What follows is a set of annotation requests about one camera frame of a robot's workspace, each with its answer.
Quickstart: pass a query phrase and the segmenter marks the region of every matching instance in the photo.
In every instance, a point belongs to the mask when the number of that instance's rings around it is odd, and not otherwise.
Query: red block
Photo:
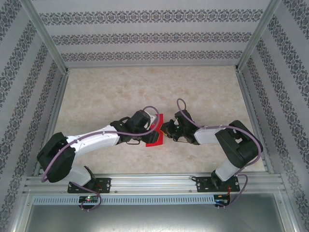
[[[163,114],[160,114],[159,116],[159,125],[158,127],[155,129],[156,132],[159,133],[159,138],[158,138],[158,141],[156,141],[155,143],[153,144],[146,144],[146,147],[149,147],[149,146],[158,146],[158,145],[162,145],[163,144],[163,132],[160,131],[160,128],[163,124]]]

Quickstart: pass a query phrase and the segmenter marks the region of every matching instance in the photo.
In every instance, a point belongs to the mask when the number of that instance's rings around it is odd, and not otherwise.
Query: marble surface
[[[240,120],[251,131],[234,67],[122,67],[72,69],[55,132],[77,135],[132,116],[147,105],[158,108],[164,121],[178,111],[183,98],[193,120],[215,126]],[[226,159],[219,144],[190,145],[167,137],[155,147],[120,144],[76,159],[93,173],[145,174],[212,172]],[[247,171],[264,171],[260,160]]]

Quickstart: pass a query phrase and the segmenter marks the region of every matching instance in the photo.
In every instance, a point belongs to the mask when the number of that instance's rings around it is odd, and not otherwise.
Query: patterned wallpaper
[[[68,67],[237,64],[269,0],[34,0]]]
[[[284,0],[243,75],[273,168],[301,231],[309,231],[309,6]]]
[[[0,232],[32,174],[59,90],[58,69],[17,0],[0,0]]]

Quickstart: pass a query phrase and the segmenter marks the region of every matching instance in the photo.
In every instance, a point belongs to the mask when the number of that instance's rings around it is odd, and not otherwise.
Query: purple cable
[[[143,110],[148,109],[148,108],[154,109],[155,112],[156,112],[156,114],[157,114],[158,116],[160,115],[159,111],[158,111],[155,107],[153,107],[153,106],[151,106],[151,105],[146,106]],[[155,126],[154,126],[151,130],[149,130],[149,131],[147,131],[147,132],[144,132],[144,133],[134,134],[134,133],[121,132],[121,131],[113,131],[113,130],[111,130],[111,131],[97,131],[97,132],[93,132],[93,133],[84,135],[84,136],[82,136],[82,137],[80,137],[80,138],[78,138],[78,139],[73,140],[72,142],[66,144],[63,148],[61,148],[61,149],[57,152],[57,154],[53,157],[53,159],[50,161],[49,165],[47,166],[47,168],[45,169],[45,171],[44,171],[44,173],[43,173],[43,176],[42,176],[42,178],[41,178],[41,182],[44,183],[44,182],[48,179],[48,178],[47,178],[47,174],[48,174],[48,172],[50,171],[50,169],[51,169],[51,167],[53,166],[53,164],[55,163],[56,159],[62,154],[62,152],[63,152],[65,149],[67,149],[67,148],[68,148],[69,146],[71,146],[72,144],[77,143],[78,141],[81,141],[81,140],[83,140],[83,139],[85,139],[85,138],[88,138],[88,137],[91,137],[91,136],[94,136],[94,135],[98,135],[98,134],[121,134],[121,135],[128,135],[128,136],[144,136],[144,135],[147,135],[147,134],[150,134],[151,132],[153,132],[153,131],[159,126],[159,122],[160,122],[160,120],[157,120]],[[101,196],[100,196],[99,193],[94,192],[94,191],[92,191],[92,190],[90,190],[90,189],[88,189],[88,188],[85,188],[85,187],[83,187],[83,186],[80,186],[80,185],[78,185],[78,184],[76,184],[76,183],[73,183],[73,184],[76,185],[77,187],[81,188],[81,189],[84,189],[84,190],[86,190],[86,191],[88,191],[88,192],[91,192],[91,193],[96,194],[96,195],[100,198],[99,204],[97,204],[96,206],[94,206],[94,207],[91,208],[91,209],[84,209],[84,208],[83,208],[84,202],[82,202],[82,205],[81,205],[82,210],[84,210],[84,211],[91,211],[91,210],[94,210],[94,209],[98,208],[98,207],[101,205],[101,203],[102,203],[102,198],[101,198]]]
[[[246,174],[238,174],[238,173],[240,173],[245,167],[250,166],[250,165],[256,163],[256,162],[261,158],[262,150],[261,150],[261,147],[260,147],[260,145],[259,145],[259,142],[256,140],[256,138],[254,138],[254,136],[252,136],[251,134],[249,134],[249,133],[246,132],[245,130],[240,129],[240,128],[237,128],[237,127],[232,127],[232,126],[202,127],[202,126],[196,124],[194,121],[192,121],[191,119],[189,119],[189,118],[183,113],[182,109],[181,109],[180,106],[179,106],[179,101],[182,101],[182,102],[184,103],[184,109],[187,108],[187,105],[186,105],[185,101],[184,101],[183,99],[181,99],[181,98],[178,98],[178,99],[177,99],[177,106],[178,106],[179,112],[180,112],[189,122],[191,122],[191,123],[192,123],[193,125],[195,125],[196,127],[202,128],[202,129],[206,129],[206,130],[215,130],[215,129],[221,129],[221,128],[233,129],[233,130],[239,131],[239,132],[241,132],[241,133],[247,135],[248,137],[250,137],[250,138],[253,140],[253,142],[255,143],[255,145],[257,146],[258,155],[257,155],[256,159],[253,160],[252,162],[248,163],[247,165],[245,165],[243,168],[239,169],[239,170],[235,173],[235,175],[246,177],[246,182],[245,182],[244,186],[242,187],[241,191],[239,192],[239,194],[237,195],[237,197],[236,197],[236,198],[234,199],[234,201],[232,201],[228,206],[234,204],[235,201],[237,201],[238,198],[241,196],[242,192],[245,190],[245,187],[247,186],[247,183],[248,183],[248,176],[247,176]]]

